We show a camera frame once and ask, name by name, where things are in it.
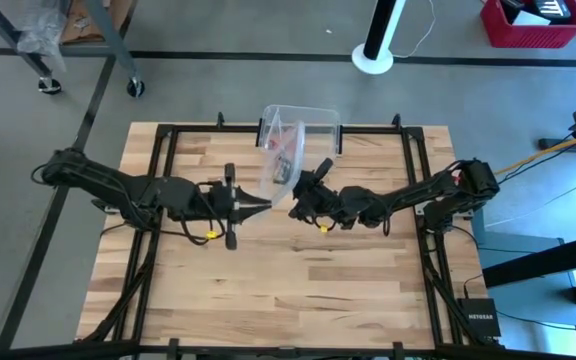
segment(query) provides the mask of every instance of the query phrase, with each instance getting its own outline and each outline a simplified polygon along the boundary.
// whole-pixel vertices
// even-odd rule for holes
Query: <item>cart wheel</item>
[[[47,87],[43,81],[39,80],[39,91],[48,95],[59,94],[61,92],[61,84],[59,81],[52,79],[50,87]]]
[[[129,80],[128,86],[126,87],[126,91],[128,91],[128,95],[130,95],[134,98],[139,98],[144,93],[144,91],[146,91],[146,85],[144,84],[143,81],[140,81],[139,82],[139,91],[137,91],[137,87],[135,86],[135,83],[132,80]]]

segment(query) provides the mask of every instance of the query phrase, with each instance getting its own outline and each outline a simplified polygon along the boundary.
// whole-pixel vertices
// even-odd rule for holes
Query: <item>butcher block tabletop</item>
[[[157,126],[132,124],[121,171],[146,174]],[[424,127],[424,132],[434,173],[455,160],[450,135],[444,126]],[[255,139],[255,133],[181,133],[172,176],[217,180],[223,177],[224,164],[234,162],[237,185],[255,194],[263,166]],[[417,152],[413,155],[421,179]],[[359,185],[377,193],[407,186],[401,137],[345,134],[343,154],[334,159],[324,181],[336,190]],[[413,210],[395,213],[385,237],[381,227],[358,224],[349,231],[322,233],[290,219],[292,206],[287,196],[272,210],[238,226],[236,251],[227,250],[223,239],[200,247],[182,237],[162,235],[142,344],[167,345],[170,338],[179,338],[186,346],[379,349],[402,342],[406,349],[433,349]],[[108,216],[105,227],[120,223],[120,217]],[[470,230],[469,222],[455,225]],[[180,231],[179,224],[167,218],[163,228]],[[198,235],[207,230],[207,223],[191,226]],[[124,226],[102,236],[78,337],[92,332],[119,298],[133,234],[134,229]],[[481,274],[477,250],[461,231],[448,232],[445,241],[453,289],[460,297],[464,281]],[[481,278],[470,281],[468,291],[472,297],[486,296]],[[444,341],[449,342],[446,308],[437,298]],[[124,336],[132,333],[135,304],[129,308]]]

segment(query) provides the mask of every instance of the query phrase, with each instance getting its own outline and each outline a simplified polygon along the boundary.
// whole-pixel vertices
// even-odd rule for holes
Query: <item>red plastic bin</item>
[[[481,19],[493,47],[562,48],[576,36],[576,0],[565,0],[565,3],[572,14],[572,21],[568,25],[510,25],[500,0],[486,1],[481,10]]]

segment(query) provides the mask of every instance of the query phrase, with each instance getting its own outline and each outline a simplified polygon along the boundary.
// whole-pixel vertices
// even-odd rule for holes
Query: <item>concrete floor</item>
[[[478,18],[481,3],[467,3],[435,1],[437,24],[417,55],[576,59],[576,39],[561,50],[491,48]],[[349,54],[363,41],[373,6],[361,0],[141,1],[126,43],[132,50]],[[11,16],[19,10],[17,2],[0,1],[0,7]],[[430,20],[426,1],[408,1],[393,52],[410,52]],[[104,61],[67,58],[68,71],[55,74],[65,92],[48,97],[36,91],[36,75],[20,59],[0,57],[0,325],[51,196],[29,173],[52,150],[72,143]],[[289,104],[335,109],[345,123],[385,124],[400,113],[406,125],[448,125],[458,157],[500,168],[532,154],[539,137],[565,136],[576,110],[576,69],[569,68],[398,64],[370,77],[350,63],[148,59],[138,65],[146,94],[128,97],[126,73],[115,66],[86,145],[89,157],[109,166],[119,164],[132,121],[214,122],[219,111],[231,122],[255,121],[266,105]],[[576,155],[565,154],[504,184],[486,206],[485,221],[527,213],[574,186]],[[103,225],[89,200],[78,190],[68,195],[15,346],[72,340]],[[571,214],[576,191],[490,230],[570,241],[576,239]],[[535,339],[552,336],[538,326],[513,320],[502,326],[511,348],[564,351],[536,345]]]

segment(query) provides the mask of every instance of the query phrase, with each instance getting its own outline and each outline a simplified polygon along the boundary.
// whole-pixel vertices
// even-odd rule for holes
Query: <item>plastic bag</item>
[[[17,50],[50,56],[61,71],[66,71],[59,43],[67,21],[68,18],[61,12],[59,0],[28,2],[19,27],[22,33],[17,42]]]

